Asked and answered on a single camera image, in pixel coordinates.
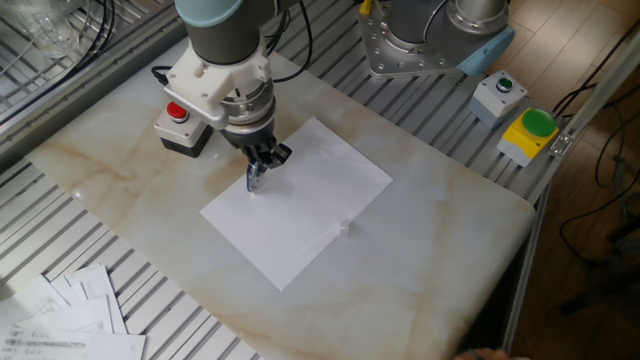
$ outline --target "red button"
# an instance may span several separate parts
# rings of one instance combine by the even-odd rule
[[[167,105],[167,114],[172,118],[179,120],[184,119],[184,117],[187,116],[187,110],[172,101]]]

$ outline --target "emergency stop button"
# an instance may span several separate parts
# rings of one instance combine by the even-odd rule
[[[182,124],[189,118],[189,112],[173,101],[167,105],[167,114],[169,114],[173,121],[178,124]]]

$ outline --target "white paper sheet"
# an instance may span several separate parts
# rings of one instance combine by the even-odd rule
[[[78,286],[80,283],[87,299],[93,299],[102,295],[107,295],[107,302],[109,303],[109,312],[111,314],[111,325],[113,327],[114,334],[127,334],[127,328],[122,320],[122,314],[120,313],[120,306],[118,300],[113,292],[111,281],[107,275],[107,270],[104,266],[92,265],[84,269],[78,270],[73,274],[66,276],[67,281],[71,285],[72,289],[76,286],[76,295],[78,294]]]
[[[69,286],[69,282],[67,282],[67,279],[64,276],[59,276],[55,280],[53,280],[51,282],[51,286],[53,286],[53,288],[56,289],[58,294],[62,296],[64,301],[67,302],[67,304],[73,305],[80,302],[80,299],[78,299],[76,294],[73,292],[73,290],[71,289],[71,286]]]
[[[78,299],[78,301],[89,300],[81,282],[71,285],[71,291],[73,292],[73,295]]]
[[[32,317],[16,324],[29,330],[83,331],[113,334],[107,295]]]
[[[258,195],[243,176],[201,211],[280,290],[393,180],[316,118],[284,143]]]
[[[0,327],[69,306],[44,276],[39,275],[11,298],[0,303]]]
[[[0,329],[2,359],[140,360],[144,336]]]

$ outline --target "wooden floor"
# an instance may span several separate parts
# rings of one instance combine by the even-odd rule
[[[639,17],[640,0],[512,0],[511,24],[517,35],[492,69],[506,69],[529,89],[533,99],[551,109],[579,87]],[[617,55],[624,49],[622,46]],[[618,93],[639,83],[640,70],[636,70]],[[580,96],[567,113],[574,113],[586,97]],[[640,111],[640,94],[621,103],[620,109],[625,119]],[[601,111],[553,180],[513,355],[535,360],[640,359],[640,301],[619,295],[571,316],[558,310],[569,297],[607,277],[605,268],[589,270],[577,260],[562,243],[558,229],[566,219],[615,196],[612,188],[596,186],[594,168],[604,142],[618,124],[613,109]],[[640,120],[626,133],[623,157],[638,168]],[[603,179],[614,167],[617,144],[607,149]],[[605,236],[619,225],[619,207],[612,205],[572,223],[567,235],[587,257],[602,258],[611,250]]]

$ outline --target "marble table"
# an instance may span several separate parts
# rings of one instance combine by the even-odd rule
[[[166,151],[150,66],[28,159],[268,360],[451,357],[525,239],[529,203],[304,73],[276,86],[278,139],[316,116],[394,181],[281,292],[199,214],[246,159],[218,133],[198,159]],[[296,70],[277,55],[272,68]]]

